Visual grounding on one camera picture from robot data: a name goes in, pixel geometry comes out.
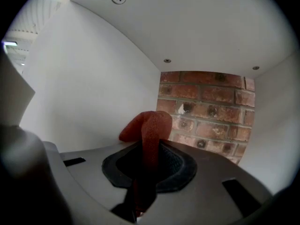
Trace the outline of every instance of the recessed light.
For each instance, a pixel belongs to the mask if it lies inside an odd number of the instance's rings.
[[[8,41],[3,42],[3,44],[5,46],[17,46],[18,45],[16,42],[8,42]]]

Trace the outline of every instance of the red brick wall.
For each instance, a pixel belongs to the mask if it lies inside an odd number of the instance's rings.
[[[172,115],[169,140],[238,163],[254,120],[252,79],[212,72],[163,72],[157,111]]]

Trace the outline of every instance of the red cloth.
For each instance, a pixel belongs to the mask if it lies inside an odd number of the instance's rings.
[[[156,197],[159,139],[168,139],[172,129],[172,117],[163,111],[142,112],[120,133],[124,142],[142,140],[142,174],[133,182],[137,217],[145,212]]]
[[[142,140],[142,162],[145,172],[155,173],[158,167],[159,139],[168,139],[172,129],[172,117],[163,111],[142,112],[120,133],[124,142]]]

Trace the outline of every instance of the black slot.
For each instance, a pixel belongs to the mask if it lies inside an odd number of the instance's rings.
[[[79,164],[79,163],[83,163],[83,162],[85,162],[85,159],[82,158],[82,157],[78,157],[78,158],[66,160],[66,161],[64,161],[64,164],[65,164],[66,167],[69,167],[69,166]]]
[[[222,184],[244,218],[260,208],[260,203],[236,179],[224,181]]]

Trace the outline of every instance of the brick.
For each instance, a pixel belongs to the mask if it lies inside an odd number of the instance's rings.
[[[246,89],[250,91],[255,91],[254,79],[245,77]]]
[[[201,100],[233,103],[233,89],[222,87],[201,88]]]
[[[237,107],[219,106],[217,120],[241,123],[242,111]]]
[[[187,83],[223,85],[235,88],[244,88],[244,78],[224,73],[213,72],[185,72],[182,81]]]
[[[160,96],[174,97],[174,98],[198,98],[198,87],[195,85],[167,85],[161,84],[159,86]]]
[[[205,149],[208,142],[205,139],[190,137],[182,134],[175,134],[173,141],[177,143],[189,145],[191,147],[199,148],[199,149]]]
[[[229,161],[235,163],[235,164],[239,164],[240,162],[240,157],[226,157]]]
[[[167,113],[175,113],[177,101],[158,99],[156,111],[165,111]]]
[[[160,74],[161,83],[177,83],[179,82],[179,72],[162,72]]]
[[[204,138],[225,139],[227,130],[227,125],[214,124],[210,122],[199,122],[196,130],[196,135]]]
[[[193,130],[194,123],[195,122],[191,119],[173,117],[172,129],[190,132]]]
[[[231,155],[233,153],[234,147],[234,143],[207,141],[206,150],[215,153],[224,153]]]
[[[232,155],[234,149],[235,149],[235,144],[234,144],[234,143],[226,142],[226,143],[224,143],[224,145],[223,145],[222,153],[223,153],[223,154],[227,154],[227,155]]]
[[[252,126],[254,122],[254,112],[246,110],[245,112],[245,125]]]
[[[236,151],[235,151],[235,155],[236,156],[243,156],[244,155],[244,152],[245,152],[245,150],[246,150],[246,144],[239,144],[238,145],[238,148],[236,149]]]
[[[251,129],[247,127],[230,126],[228,138],[239,141],[248,141]]]
[[[182,143],[194,147],[196,143],[195,137],[190,137],[182,134],[175,134],[173,142]]]
[[[235,103],[239,105],[255,106],[255,94],[252,92],[236,90],[235,91]]]
[[[180,102],[177,113],[234,123],[240,123],[241,120],[241,110],[239,108],[204,103]]]

